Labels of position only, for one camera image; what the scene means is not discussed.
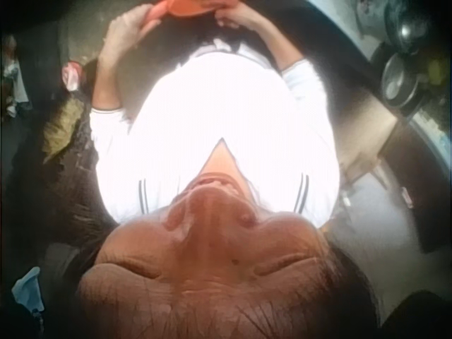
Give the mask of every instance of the striped trim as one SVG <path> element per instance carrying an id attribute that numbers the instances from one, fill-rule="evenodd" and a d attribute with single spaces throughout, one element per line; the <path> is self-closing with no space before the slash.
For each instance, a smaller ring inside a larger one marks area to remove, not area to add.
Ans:
<path id="1" fill-rule="evenodd" d="M 119 113 L 119 112 L 123 112 L 123 111 L 124 111 L 123 107 L 116 108 L 116 109 L 97 109 L 97 108 L 91 107 L 91 112 L 98 113 L 98 114 L 111 114 L 111 113 Z"/>
<path id="2" fill-rule="evenodd" d="M 298 213 L 302 214 L 304 210 L 304 206 L 306 205 L 306 200 L 308 198 L 308 191 L 309 191 L 309 175 L 306 176 L 306 185 L 304 187 L 304 194 L 303 194 L 303 200 L 302 204 L 299 207 Z"/>
<path id="3" fill-rule="evenodd" d="M 302 174 L 302 182 L 299 185 L 298 195 L 297 195 L 297 201 L 295 202 L 294 212 L 296 213 L 298 211 L 298 204 L 300 197 L 302 196 L 302 188 L 303 188 L 303 181 L 304 181 L 304 175 Z"/>
<path id="4" fill-rule="evenodd" d="M 138 197 L 140 198 L 141 214 L 144 214 L 142 185 L 143 185 L 143 182 L 140 180 L 138 183 Z"/>
<path id="5" fill-rule="evenodd" d="M 146 213 L 149 214 L 149 205 L 148 205 L 148 193 L 146 192 L 146 179 L 143 181 L 143 191 L 144 191 L 144 202 L 146 206 Z"/>

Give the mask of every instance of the cloth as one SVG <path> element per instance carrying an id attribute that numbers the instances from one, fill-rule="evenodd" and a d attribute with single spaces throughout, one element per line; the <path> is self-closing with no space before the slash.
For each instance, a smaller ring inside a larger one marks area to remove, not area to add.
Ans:
<path id="1" fill-rule="evenodd" d="M 23 278 L 16 281 L 11 290 L 15 301 L 23 305 L 31 314 L 35 311 L 44 311 L 40 285 L 37 281 L 40 271 L 39 267 L 33 267 Z"/>
<path id="2" fill-rule="evenodd" d="M 118 223 L 169 205 L 221 139 L 260 206 L 316 227 L 329 220 L 339 166 L 314 67 L 280 75 L 244 44 L 229 51 L 217 41 L 161 78 L 134 123 L 124 109 L 92 110 L 100 194 Z"/>

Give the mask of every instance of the floor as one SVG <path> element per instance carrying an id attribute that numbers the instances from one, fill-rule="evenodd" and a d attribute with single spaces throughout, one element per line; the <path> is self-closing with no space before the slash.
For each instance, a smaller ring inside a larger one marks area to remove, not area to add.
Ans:
<path id="1" fill-rule="evenodd" d="M 93 60 L 102 46 L 108 22 L 140 2 L 75 1 L 65 23 L 69 34 L 67 57 L 82 64 Z M 138 49 L 121 70 L 120 78 L 125 79 L 121 90 L 126 105 L 132 109 L 140 107 L 149 84 L 176 62 L 161 56 L 168 55 L 167 43 L 178 34 L 174 31 L 177 27 L 163 25 L 161 28 L 165 32 L 161 37 L 150 37 L 158 52 L 155 55 L 160 56 L 149 55 L 148 49 Z M 137 64 L 138 70 L 132 69 Z M 130 81 L 132 71 L 143 72 L 143 64 L 148 65 L 145 73 L 151 73 L 152 77 L 144 78 L 142 82 Z M 400 187 L 384 163 L 377 171 L 386 176 L 387 189 L 375 176 L 362 176 L 368 171 L 369 163 L 376 163 L 378 152 L 396 125 L 396 118 L 373 95 L 348 79 L 336 79 L 332 93 L 340 97 L 340 105 L 335 106 L 332 117 L 338 157 L 345 172 L 350 170 L 353 172 L 351 177 L 360 179 L 344 191 L 350 207 L 340 200 L 335 217 L 328 226 L 328 236 L 366 273 L 377 295 L 382 319 L 404 297 L 417 290 L 428 289 L 452 299 L 450 250 L 442 249 L 428 255 L 421 253 L 410 211 L 401 200 Z M 26 128 L 19 119 L 2 126 L 2 187 L 25 132 Z"/>
<path id="2" fill-rule="evenodd" d="M 374 172 L 383 180 L 368 173 L 343 190 L 326 233 L 366 274 L 384 321 L 420 290 L 452 299 L 452 253 L 449 247 L 422 253 L 391 169 L 382 162 Z"/>

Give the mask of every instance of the metal pot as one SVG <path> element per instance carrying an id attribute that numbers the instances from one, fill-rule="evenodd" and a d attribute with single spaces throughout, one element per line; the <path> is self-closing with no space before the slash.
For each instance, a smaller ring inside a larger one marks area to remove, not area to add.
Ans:
<path id="1" fill-rule="evenodd" d="M 394 54 L 387 62 L 381 80 L 381 93 L 389 106 L 407 106 L 419 92 L 420 82 L 399 54 Z"/>
<path id="2" fill-rule="evenodd" d="M 428 40 L 432 22 L 407 0 L 357 0 L 357 20 L 363 34 L 414 54 Z"/>

